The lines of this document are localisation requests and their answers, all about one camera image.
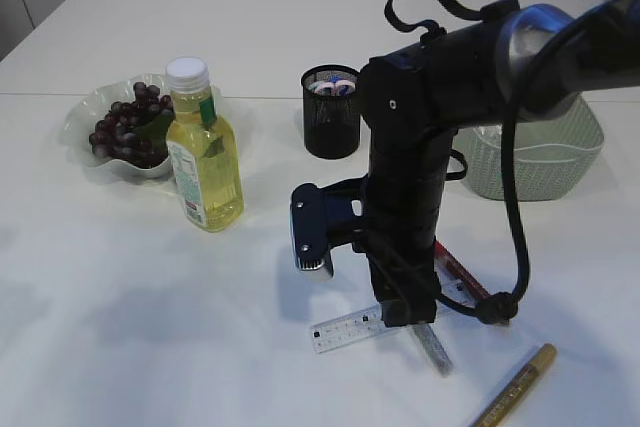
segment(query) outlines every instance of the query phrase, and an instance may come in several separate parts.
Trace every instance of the fruit bowl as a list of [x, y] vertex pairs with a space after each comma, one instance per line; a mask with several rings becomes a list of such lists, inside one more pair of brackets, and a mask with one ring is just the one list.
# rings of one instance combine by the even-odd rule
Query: fruit bowl
[[161, 94], [169, 93], [167, 81], [163, 75], [143, 74], [116, 84], [105, 85], [94, 90], [67, 115], [61, 133], [61, 142], [69, 148], [73, 161], [90, 169], [107, 170], [121, 177], [142, 177], [153, 179], [171, 172], [171, 160], [167, 157], [156, 167], [143, 169], [121, 159], [99, 159], [91, 152], [89, 135], [93, 133], [96, 122], [109, 112], [116, 101], [133, 102], [133, 85], [144, 82], [160, 87]]

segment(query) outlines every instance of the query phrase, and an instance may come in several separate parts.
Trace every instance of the green basket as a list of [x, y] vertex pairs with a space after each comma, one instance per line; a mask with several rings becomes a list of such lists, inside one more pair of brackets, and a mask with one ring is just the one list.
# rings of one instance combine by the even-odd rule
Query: green basket
[[[499, 127], [462, 129], [453, 147], [469, 163], [466, 182], [489, 199], [502, 200]], [[589, 170], [604, 144], [604, 133], [582, 97], [563, 117], [519, 124], [515, 139], [518, 199], [554, 200], [569, 192]]]

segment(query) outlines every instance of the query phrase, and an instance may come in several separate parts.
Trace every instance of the pen holder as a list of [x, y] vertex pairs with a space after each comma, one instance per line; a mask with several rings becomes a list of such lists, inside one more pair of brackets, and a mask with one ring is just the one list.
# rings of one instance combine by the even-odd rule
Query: pen holder
[[321, 65], [302, 76], [304, 145], [316, 157], [342, 159], [358, 148], [357, 79], [357, 70], [341, 65]]

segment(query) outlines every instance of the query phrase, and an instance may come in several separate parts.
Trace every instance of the bottle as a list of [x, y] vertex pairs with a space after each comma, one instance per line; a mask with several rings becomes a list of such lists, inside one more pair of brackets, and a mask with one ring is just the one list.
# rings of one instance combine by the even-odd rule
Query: bottle
[[244, 210], [233, 129], [216, 113], [203, 60], [170, 62], [167, 80], [176, 115], [167, 148], [185, 215], [201, 229], [219, 232]]

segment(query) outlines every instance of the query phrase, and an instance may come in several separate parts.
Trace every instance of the black cable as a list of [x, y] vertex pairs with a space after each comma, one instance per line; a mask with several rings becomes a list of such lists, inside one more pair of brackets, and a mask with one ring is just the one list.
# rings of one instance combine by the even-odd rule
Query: black cable
[[509, 219], [511, 237], [516, 251], [518, 261], [518, 280], [511, 292], [512, 301], [519, 302], [527, 290], [531, 277], [531, 265], [529, 262], [529, 252], [527, 250], [527, 240], [524, 235], [520, 208], [518, 206], [518, 194], [516, 192], [516, 179], [514, 168], [514, 148], [516, 125], [518, 122], [518, 111], [526, 97], [533, 81], [540, 74], [549, 60], [567, 42], [580, 33], [585, 26], [588, 16], [582, 16], [575, 20], [564, 30], [560, 31], [542, 48], [542, 50], [527, 65], [521, 75], [518, 76], [511, 98], [507, 102], [505, 118], [502, 123], [502, 141], [500, 145], [500, 162], [502, 170], [502, 189], [504, 191], [504, 203]]
[[380, 248], [384, 249], [386, 255], [391, 257], [393, 259], [393, 262], [402, 268], [403, 272], [406, 272], [409, 275], [411, 275], [413, 280], [418, 284], [420, 284], [434, 299], [443, 303], [450, 309], [455, 310], [456, 312], [459, 312], [461, 314], [468, 315], [471, 317], [476, 316], [475, 309], [473, 307], [469, 307], [464, 304], [461, 304], [447, 297], [440, 291], [435, 291], [433, 286], [430, 285], [428, 282], [426, 282], [420, 275], [418, 275], [418, 273], [415, 272], [415, 269], [413, 268], [413, 266], [409, 262], [407, 262], [407, 260], [405, 260], [405, 258], [402, 257], [402, 255], [396, 249], [393, 248], [392, 243], [384, 234], [376, 231], [375, 229], [367, 229], [367, 235], [369, 239], [372, 241], [365, 248], [365, 250], [367, 251], [367, 255], [370, 257], [371, 260], [373, 260], [374, 265], [378, 268], [378, 270], [380, 270], [380, 272], [382, 272], [382, 274], [385, 276], [385, 278], [387, 279], [391, 287], [398, 293], [398, 295], [405, 302], [405, 304], [407, 305], [407, 309], [409, 309], [408, 315], [410, 315], [411, 305], [409, 304], [407, 298], [402, 293], [402, 290], [400, 289], [400, 287], [392, 280], [389, 273], [383, 267], [383, 263], [380, 261], [379, 258], [375, 256], [375, 254], [372, 253], [373, 245], [376, 245], [379, 249]]

